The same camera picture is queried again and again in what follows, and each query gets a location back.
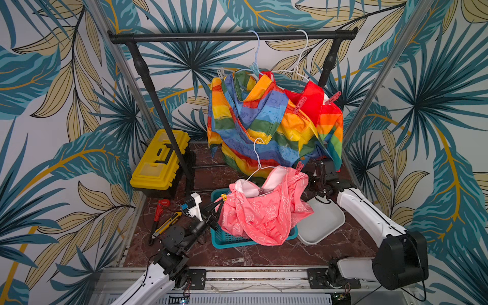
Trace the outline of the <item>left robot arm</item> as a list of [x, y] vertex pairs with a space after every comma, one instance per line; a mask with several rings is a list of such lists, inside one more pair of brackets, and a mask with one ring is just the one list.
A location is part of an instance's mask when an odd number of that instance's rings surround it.
[[189, 276], [188, 253], [209, 229], [216, 230], [225, 199], [202, 205], [199, 194], [187, 197], [181, 206], [191, 225], [179, 225], [165, 231], [162, 248], [149, 263], [143, 275], [131, 285], [114, 304], [154, 304], [174, 288], [186, 288]]

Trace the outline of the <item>pink bear-print jacket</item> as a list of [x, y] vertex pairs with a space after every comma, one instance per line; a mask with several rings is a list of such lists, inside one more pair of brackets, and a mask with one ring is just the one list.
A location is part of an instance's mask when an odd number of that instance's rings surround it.
[[259, 245], [282, 245], [292, 228], [314, 214], [301, 199], [308, 183], [305, 173], [284, 166], [274, 168], [261, 187], [239, 179], [230, 184], [230, 192], [220, 204], [219, 226]]

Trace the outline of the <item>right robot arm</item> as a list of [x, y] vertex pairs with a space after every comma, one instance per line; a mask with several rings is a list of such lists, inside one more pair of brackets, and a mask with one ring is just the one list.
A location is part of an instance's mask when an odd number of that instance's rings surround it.
[[374, 240], [373, 258], [343, 257], [330, 261], [325, 282], [331, 287], [355, 287], [361, 280], [377, 282], [389, 291], [428, 279], [427, 242], [423, 234], [409, 231], [386, 216], [349, 180], [339, 177], [330, 159], [315, 160], [308, 189], [320, 198], [335, 198]]

